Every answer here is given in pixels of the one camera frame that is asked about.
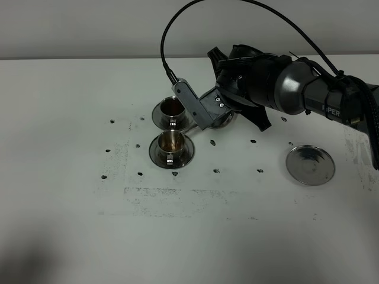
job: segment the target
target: white table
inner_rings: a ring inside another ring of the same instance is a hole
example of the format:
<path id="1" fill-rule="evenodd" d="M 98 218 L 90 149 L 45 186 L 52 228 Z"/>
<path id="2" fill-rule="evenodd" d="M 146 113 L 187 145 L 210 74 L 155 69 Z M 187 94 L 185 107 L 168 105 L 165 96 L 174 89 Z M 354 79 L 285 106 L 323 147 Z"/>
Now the white table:
<path id="1" fill-rule="evenodd" d="M 379 83 L 379 55 L 330 59 Z M 208 59 L 169 64 L 198 95 L 214 85 Z M 268 110 L 261 133 L 239 116 L 192 133 L 173 176 L 148 155 L 172 95 L 159 59 L 2 61 L 0 94 L 1 251 L 43 235 L 61 260 L 50 283 L 379 283 L 379 173 L 358 132 Z M 328 151 L 334 178 L 296 182 L 289 142 Z"/>

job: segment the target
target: stainless steel cup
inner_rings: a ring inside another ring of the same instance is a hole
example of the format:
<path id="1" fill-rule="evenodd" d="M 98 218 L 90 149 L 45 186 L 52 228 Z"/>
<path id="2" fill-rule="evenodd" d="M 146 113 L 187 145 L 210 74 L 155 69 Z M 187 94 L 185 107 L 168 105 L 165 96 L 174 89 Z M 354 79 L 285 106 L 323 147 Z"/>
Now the stainless steel cup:
<path id="1" fill-rule="evenodd" d="M 178 130 L 168 130 L 158 137 L 158 147 L 160 158 L 168 165 L 173 165 L 174 160 L 178 160 L 184 152 L 185 137 Z"/>
<path id="2" fill-rule="evenodd" d="M 184 130 L 191 123 L 184 106 L 175 96 L 169 96 L 162 100 L 154 108 L 152 118 L 155 125 L 163 130 Z"/>
<path id="3" fill-rule="evenodd" d="M 163 114 L 162 119 L 169 125 L 170 129 L 176 129 L 176 125 L 185 117 L 184 106 L 174 96 L 165 98 L 160 103 L 160 111 Z"/>
<path id="4" fill-rule="evenodd" d="M 180 131 L 166 130 L 153 140 L 149 154 L 157 166 L 177 169 L 191 161 L 194 156 L 194 145 Z"/>

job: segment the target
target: round metal plate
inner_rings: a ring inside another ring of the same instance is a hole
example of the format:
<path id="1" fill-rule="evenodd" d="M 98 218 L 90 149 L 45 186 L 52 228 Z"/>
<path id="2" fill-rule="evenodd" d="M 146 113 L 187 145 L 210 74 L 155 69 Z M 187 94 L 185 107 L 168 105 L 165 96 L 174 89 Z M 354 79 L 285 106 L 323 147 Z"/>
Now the round metal plate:
<path id="1" fill-rule="evenodd" d="M 188 136 L 184 135 L 185 137 L 185 146 L 184 146 L 184 153 L 179 158 L 175 159 L 172 165 L 169 165 L 165 163 L 165 159 L 161 159 L 160 157 L 160 151 L 158 147 L 158 137 L 155 137 L 154 140 L 151 142 L 149 147 L 149 156 L 150 159 L 153 161 L 154 164 L 156 164 L 158 167 L 162 167 L 164 169 L 179 169 L 181 167 L 184 167 L 186 164 L 188 164 L 195 154 L 195 146 L 194 143 Z"/>
<path id="2" fill-rule="evenodd" d="M 226 118 L 221 118 L 218 121 L 216 121 L 214 124 L 211 126 L 208 126 L 208 128 L 211 129 L 219 129 L 227 126 L 232 120 L 233 117 L 235 117 L 235 113 L 231 112 L 229 115 L 226 116 Z"/>
<path id="3" fill-rule="evenodd" d="M 316 146 L 293 148 L 286 159 L 290 175 L 305 185 L 322 185 L 332 179 L 335 164 L 332 157 Z"/>
<path id="4" fill-rule="evenodd" d="M 168 130 L 170 129 L 168 123 L 164 123 L 162 119 L 162 111 L 160 111 L 160 103 L 157 104 L 152 112 L 152 120 L 154 124 L 159 127 L 162 130 Z M 187 128 L 190 128 L 195 121 L 193 120 L 192 116 L 189 115 L 187 111 L 185 111 L 185 118 L 174 128 L 176 130 L 182 131 Z"/>

